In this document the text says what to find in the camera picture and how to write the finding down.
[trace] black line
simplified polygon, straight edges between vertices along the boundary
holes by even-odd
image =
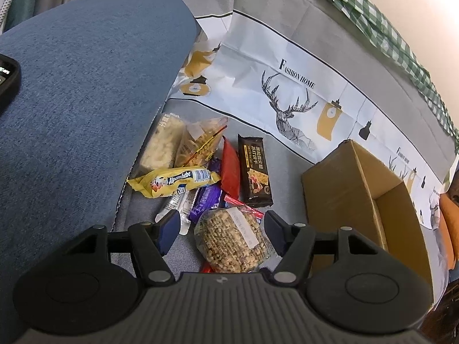
[[[328,63],[324,62],[322,59],[320,59],[318,56],[314,55],[313,53],[311,53],[310,51],[308,51],[307,49],[303,48],[302,46],[298,45],[296,42],[290,40],[289,38],[286,38],[284,35],[282,35],[280,32],[277,32],[274,28],[272,27],[269,27],[266,23],[263,23],[261,22],[261,20],[258,20],[256,18],[253,18],[251,17],[250,15],[248,14],[245,14],[243,12],[240,12],[238,10],[234,10],[235,13],[238,13],[240,14],[241,16],[244,16],[246,18],[249,18],[263,26],[265,26],[266,28],[270,29],[272,32],[274,32],[275,34],[281,36],[284,40],[287,40],[290,44],[293,44],[295,45],[297,48],[301,49],[302,51],[308,53],[310,56],[316,58],[318,61],[320,61],[321,63],[325,64],[328,68],[330,68],[331,70],[333,70],[334,72],[336,72],[339,76],[341,76],[344,80],[346,80],[349,84],[351,84],[354,88],[356,88],[367,100],[369,100],[371,103],[373,103],[373,105],[375,105],[375,107],[381,111],[383,113],[383,115],[389,119],[391,121],[391,123],[400,131],[401,134],[403,134],[405,136],[405,138],[409,141],[409,143],[411,143],[411,145],[415,148],[415,150],[418,152],[418,154],[421,156],[421,158],[423,159],[423,161],[425,161],[425,163],[429,166],[429,168],[431,169],[432,173],[434,174],[434,176],[437,178],[437,180],[440,181],[440,184],[443,184],[442,183],[442,180],[440,180],[437,176],[437,173],[434,172],[434,170],[432,169],[432,167],[430,166],[430,164],[425,160],[424,158],[424,155],[421,154],[421,152],[418,150],[418,148],[415,146],[414,143],[411,142],[411,140],[407,137],[407,135],[405,133],[403,133],[403,131],[398,127],[397,124],[395,124],[392,119],[390,117],[387,116],[387,114],[381,110],[379,108],[379,106],[377,104],[375,104],[375,102],[373,102],[373,100],[371,100],[363,91],[361,91],[359,89],[359,87],[357,87],[354,83],[352,83],[350,80],[348,80],[342,73],[340,73],[337,69],[333,68],[332,66],[330,66]]]
[[[218,14],[209,14],[209,15],[202,15],[200,17],[195,17],[195,19],[203,19],[203,18],[224,18],[224,17],[227,17],[229,15],[233,15],[233,12],[230,11],[229,13],[225,13],[225,14],[221,14],[221,15],[218,15]]]
[[[205,104],[205,103],[202,103],[201,101],[197,100],[197,99],[193,99],[193,98],[190,98],[190,99],[185,99],[185,98],[175,98],[175,97],[171,97],[169,98],[168,100],[170,99],[175,99],[175,100],[179,100],[179,101],[192,101],[192,102],[196,102],[196,103],[199,103],[200,105],[203,105],[204,107],[207,107],[208,109],[211,109],[213,111],[216,111],[218,112],[219,114],[222,114],[222,115],[226,115],[228,117],[230,117],[231,119],[236,119],[237,121],[245,124],[245,125],[248,125],[248,126],[251,126],[255,129],[258,129],[259,131],[262,131],[263,133],[271,136],[272,138],[274,138],[277,142],[281,143],[282,145],[284,145],[287,149],[289,149],[291,152],[293,152],[293,154],[299,156],[301,159],[307,161],[308,163],[311,163],[312,165],[316,165],[316,163],[313,163],[311,162],[309,159],[306,159],[304,156],[300,155],[299,153],[297,153],[295,150],[293,150],[292,148],[288,147],[287,145],[285,145],[282,141],[280,141],[276,136],[273,136],[273,134],[271,132],[268,132],[268,131],[265,131],[264,129],[261,129],[260,127],[258,126],[255,126],[253,124],[250,124],[250,123],[247,123],[245,120],[242,120],[240,118],[238,118],[237,116],[233,115],[233,114],[230,114],[228,112],[224,112],[222,110],[219,110],[219,109],[215,109],[214,107],[211,107],[209,106],[208,104]]]

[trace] silver screw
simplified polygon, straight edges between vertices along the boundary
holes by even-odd
[[[167,282],[169,279],[171,279],[171,274],[165,270],[150,271],[148,274],[148,279],[153,282]]]
[[[297,276],[289,271],[280,271],[274,274],[274,279],[279,283],[293,283],[297,280]]]

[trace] green and white gingham cloth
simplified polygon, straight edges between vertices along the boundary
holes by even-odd
[[[415,54],[391,25],[391,22],[369,0],[332,0],[332,2],[346,14],[376,48],[403,68],[441,127],[453,137],[456,153],[458,153],[459,132],[454,127],[448,110],[430,79],[429,72],[418,63]]]

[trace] brown box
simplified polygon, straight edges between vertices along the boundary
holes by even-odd
[[[302,181],[309,224],[318,232],[350,226],[432,286],[427,249],[408,190],[383,162],[346,140],[304,172]]]

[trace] black snack package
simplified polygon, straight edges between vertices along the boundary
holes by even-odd
[[[273,205],[268,167],[261,137],[237,135],[242,186],[242,201],[251,207]]]

